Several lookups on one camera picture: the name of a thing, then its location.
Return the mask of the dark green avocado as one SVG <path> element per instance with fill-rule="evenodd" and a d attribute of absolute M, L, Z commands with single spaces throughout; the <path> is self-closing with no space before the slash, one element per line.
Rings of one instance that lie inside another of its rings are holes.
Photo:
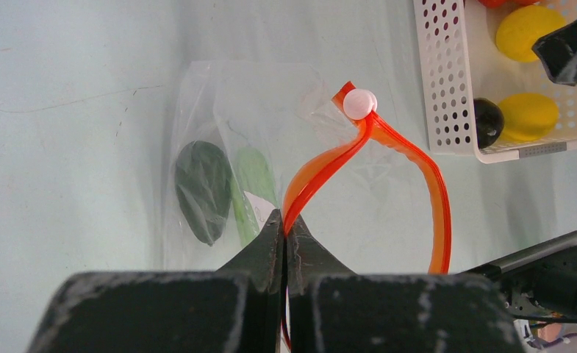
<path fill-rule="evenodd" d="M 207 141 L 188 143 L 176 158 L 174 182 L 193 234 L 213 246 L 223 234 L 232 203 L 232 168 L 226 154 Z"/>

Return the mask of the dark brown round fruit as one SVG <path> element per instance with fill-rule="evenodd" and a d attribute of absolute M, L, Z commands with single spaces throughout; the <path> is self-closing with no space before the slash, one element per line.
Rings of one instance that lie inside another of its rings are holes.
<path fill-rule="evenodd" d="M 504 117 L 501 109 L 485 98 L 473 100 L 477 144 L 485 149 L 494 144 L 504 128 Z"/>

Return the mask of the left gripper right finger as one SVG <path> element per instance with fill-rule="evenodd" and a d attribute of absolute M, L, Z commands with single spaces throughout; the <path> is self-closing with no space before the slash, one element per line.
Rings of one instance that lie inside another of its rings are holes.
<path fill-rule="evenodd" d="M 298 219 L 286 240 L 293 352 L 521 352 L 477 274 L 356 274 Z"/>

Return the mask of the yellow lemon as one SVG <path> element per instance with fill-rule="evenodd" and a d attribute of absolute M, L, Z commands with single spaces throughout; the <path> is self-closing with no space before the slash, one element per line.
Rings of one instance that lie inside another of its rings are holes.
<path fill-rule="evenodd" d="M 495 45 L 510 60 L 532 63 L 539 59 L 533 52 L 533 45 L 565 24 L 565 17 L 556 10 L 541 5 L 520 7 L 500 22 Z"/>
<path fill-rule="evenodd" d="M 557 103 L 539 93 L 518 93 L 498 103 L 504 119 L 501 138 L 531 142 L 551 133 L 559 119 Z"/>

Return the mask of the light green pepper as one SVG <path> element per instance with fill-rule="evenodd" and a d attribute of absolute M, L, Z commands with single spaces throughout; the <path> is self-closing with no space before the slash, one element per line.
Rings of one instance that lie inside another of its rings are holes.
<path fill-rule="evenodd" d="M 265 156 L 253 147 L 237 151 L 232 173 L 234 217 L 240 245 L 246 247 L 278 208 L 275 178 Z"/>

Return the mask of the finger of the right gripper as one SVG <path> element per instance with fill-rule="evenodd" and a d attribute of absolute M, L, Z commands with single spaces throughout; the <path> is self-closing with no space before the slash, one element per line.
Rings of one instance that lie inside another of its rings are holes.
<path fill-rule="evenodd" d="M 577 85 L 577 19 L 540 37 L 532 46 L 548 79 L 554 84 Z"/>

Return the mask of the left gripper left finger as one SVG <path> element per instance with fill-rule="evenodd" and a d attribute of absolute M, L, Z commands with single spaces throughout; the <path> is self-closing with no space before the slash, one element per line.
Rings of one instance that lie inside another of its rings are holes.
<path fill-rule="evenodd" d="M 214 271 L 94 271 L 52 296 L 29 352 L 277 352 L 282 215 Z"/>

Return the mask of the clear zip top bag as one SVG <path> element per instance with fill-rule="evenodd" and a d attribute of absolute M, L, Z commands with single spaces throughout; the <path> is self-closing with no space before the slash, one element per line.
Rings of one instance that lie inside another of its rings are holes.
<path fill-rule="evenodd" d="M 289 332 L 286 240 L 312 198 L 369 143 L 404 154 L 422 172 L 431 200 L 433 241 L 428 275 L 446 275 L 451 259 L 451 207 L 435 161 L 392 129 L 376 112 L 373 94 L 348 82 L 333 96 L 310 66 L 243 61 L 189 64 L 176 82 L 162 204 L 162 259 L 175 271 L 214 271 L 245 247 L 233 206 L 213 246 L 199 241 L 176 197 L 174 173 L 180 151 L 194 140 L 220 147 L 229 164 L 244 147 L 267 159 L 282 215 L 281 331 Z"/>

